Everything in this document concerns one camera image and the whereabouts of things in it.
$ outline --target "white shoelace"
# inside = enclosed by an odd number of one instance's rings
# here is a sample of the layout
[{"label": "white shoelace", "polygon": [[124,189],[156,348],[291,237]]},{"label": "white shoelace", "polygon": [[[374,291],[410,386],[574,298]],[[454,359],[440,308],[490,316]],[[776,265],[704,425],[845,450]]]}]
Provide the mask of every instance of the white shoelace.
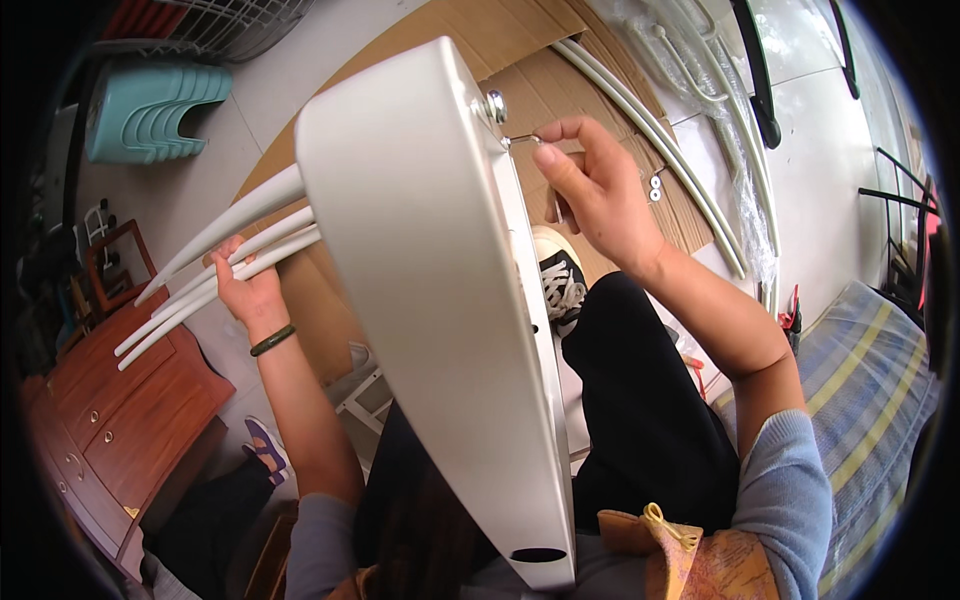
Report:
[{"label": "white shoelace", "polygon": [[[566,311],[580,308],[587,295],[587,286],[570,277],[570,270],[566,268],[566,261],[561,260],[552,267],[540,272],[543,280],[543,296],[546,298],[546,314],[553,321],[559,319]],[[560,286],[565,286],[564,293],[560,294]]]}]

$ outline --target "wooden cabinet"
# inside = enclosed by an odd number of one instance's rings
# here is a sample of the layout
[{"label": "wooden cabinet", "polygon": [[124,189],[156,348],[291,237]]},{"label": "wooden cabinet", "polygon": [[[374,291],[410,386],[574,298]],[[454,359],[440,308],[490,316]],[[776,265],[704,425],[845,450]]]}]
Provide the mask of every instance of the wooden cabinet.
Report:
[{"label": "wooden cabinet", "polygon": [[45,380],[23,388],[37,454],[53,487],[121,569],[143,512],[234,392],[210,370],[182,325],[125,371],[117,370],[120,358],[113,349],[167,297],[164,289],[141,306],[126,304]]},{"label": "wooden cabinet", "polygon": [[127,398],[84,455],[124,507],[139,512],[154,484],[217,408],[178,357]]}]

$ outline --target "light blue sleeve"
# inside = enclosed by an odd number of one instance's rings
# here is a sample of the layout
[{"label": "light blue sleeve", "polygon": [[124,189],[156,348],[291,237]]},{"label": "light blue sleeve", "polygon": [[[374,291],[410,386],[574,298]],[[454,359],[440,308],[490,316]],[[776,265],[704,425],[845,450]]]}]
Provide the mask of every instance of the light blue sleeve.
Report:
[{"label": "light blue sleeve", "polygon": [[732,528],[756,534],[780,598],[817,598],[833,522],[833,492],[810,417],[770,417],[740,468]]},{"label": "light blue sleeve", "polygon": [[290,534],[286,600],[322,600],[353,575],[355,515],[356,509],[323,493],[300,499]]}]

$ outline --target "hair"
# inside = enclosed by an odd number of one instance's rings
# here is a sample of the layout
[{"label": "hair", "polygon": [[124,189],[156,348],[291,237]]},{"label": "hair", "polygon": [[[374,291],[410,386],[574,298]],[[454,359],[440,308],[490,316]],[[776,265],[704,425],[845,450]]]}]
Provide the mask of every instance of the hair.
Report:
[{"label": "hair", "polygon": [[490,541],[431,463],[420,485],[393,503],[364,591],[368,600],[457,598],[493,556]]}]

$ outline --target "hand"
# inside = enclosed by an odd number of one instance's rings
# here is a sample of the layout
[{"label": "hand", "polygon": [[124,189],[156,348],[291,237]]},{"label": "hand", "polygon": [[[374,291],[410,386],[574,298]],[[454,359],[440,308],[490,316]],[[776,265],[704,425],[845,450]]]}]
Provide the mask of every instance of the hand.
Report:
[{"label": "hand", "polygon": [[[240,281],[233,277],[227,259],[243,244],[241,235],[234,235],[210,253],[217,268],[217,294],[230,313],[239,319],[250,335],[251,345],[262,342],[290,324],[290,314],[280,294],[280,278],[271,267]],[[247,256],[247,263],[253,256]]]},{"label": "hand", "polygon": [[[533,160],[559,204],[572,210],[570,229],[627,273],[643,278],[666,244],[657,228],[633,157],[587,116],[570,116],[534,130],[544,142],[577,139],[585,152],[565,155],[550,143]],[[552,203],[547,220],[556,222]]]}]

